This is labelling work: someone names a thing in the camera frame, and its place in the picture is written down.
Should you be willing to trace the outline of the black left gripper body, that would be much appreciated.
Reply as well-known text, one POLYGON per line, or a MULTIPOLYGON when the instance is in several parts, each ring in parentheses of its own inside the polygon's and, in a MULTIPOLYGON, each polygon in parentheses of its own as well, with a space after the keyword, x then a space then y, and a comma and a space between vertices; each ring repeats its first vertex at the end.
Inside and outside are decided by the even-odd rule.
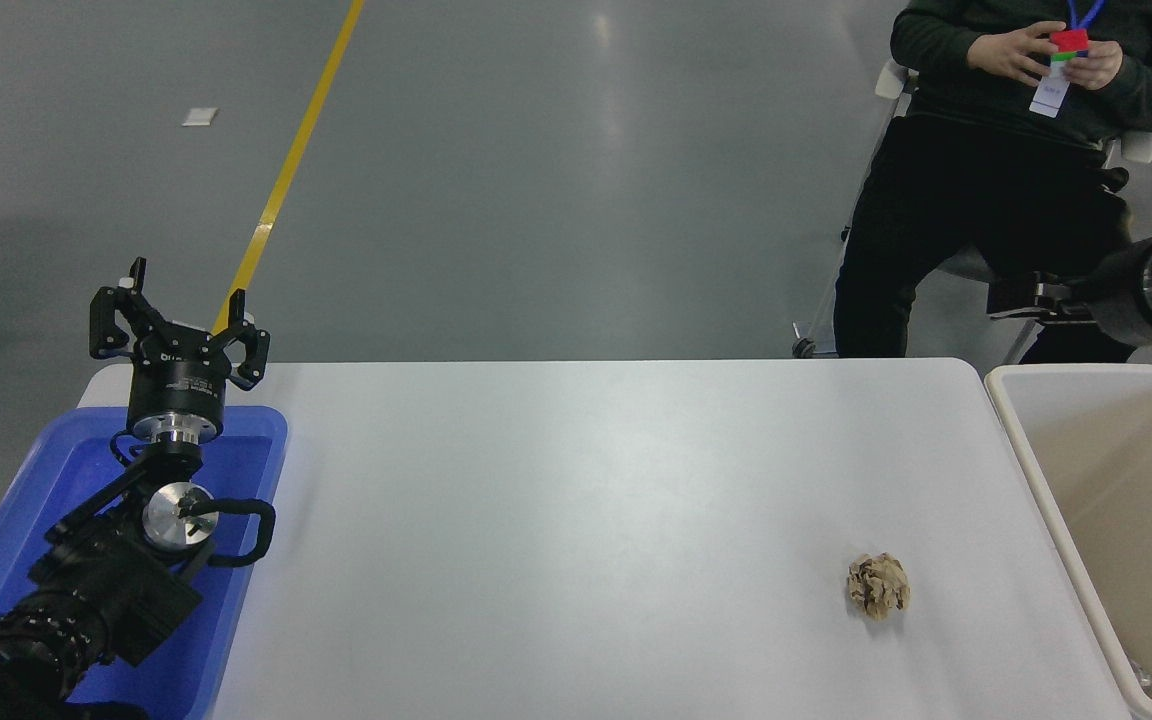
POLYGON ((192 325, 156 325, 132 344, 132 384, 127 424, 137 427, 166 414, 191 415, 211 427, 223 424, 229 361, 200 354, 212 342, 192 325))

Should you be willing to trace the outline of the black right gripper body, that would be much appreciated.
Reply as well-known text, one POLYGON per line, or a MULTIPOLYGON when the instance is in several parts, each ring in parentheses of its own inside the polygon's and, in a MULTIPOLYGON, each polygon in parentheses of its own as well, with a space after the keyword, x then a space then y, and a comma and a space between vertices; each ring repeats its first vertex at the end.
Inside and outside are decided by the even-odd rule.
POLYGON ((1135 347, 1152 346, 1152 311, 1144 300, 1144 275, 1152 238, 1112 252, 1092 273, 1071 283, 1073 300, 1087 310, 1098 329, 1135 347))

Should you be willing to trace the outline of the person's left hand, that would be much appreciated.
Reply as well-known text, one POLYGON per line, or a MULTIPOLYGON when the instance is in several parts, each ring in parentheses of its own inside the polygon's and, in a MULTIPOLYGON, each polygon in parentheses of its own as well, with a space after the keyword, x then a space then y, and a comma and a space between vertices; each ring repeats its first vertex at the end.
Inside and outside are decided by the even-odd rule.
POLYGON ((1084 55, 1075 56, 1064 67, 1071 85, 1087 91, 1101 91, 1111 85, 1123 67, 1123 47, 1119 41, 1087 41, 1084 55))

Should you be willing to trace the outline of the person's right hand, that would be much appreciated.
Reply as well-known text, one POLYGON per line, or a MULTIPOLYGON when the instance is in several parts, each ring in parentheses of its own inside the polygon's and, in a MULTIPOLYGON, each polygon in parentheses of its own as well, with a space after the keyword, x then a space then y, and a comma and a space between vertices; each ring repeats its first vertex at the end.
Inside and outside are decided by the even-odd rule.
POLYGON ((1000 35, 982 35, 967 50, 967 67, 1037 88, 1051 74, 1046 61, 1056 54, 1051 36, 1066 28, 1062 20, 1043 20, 1000 35))

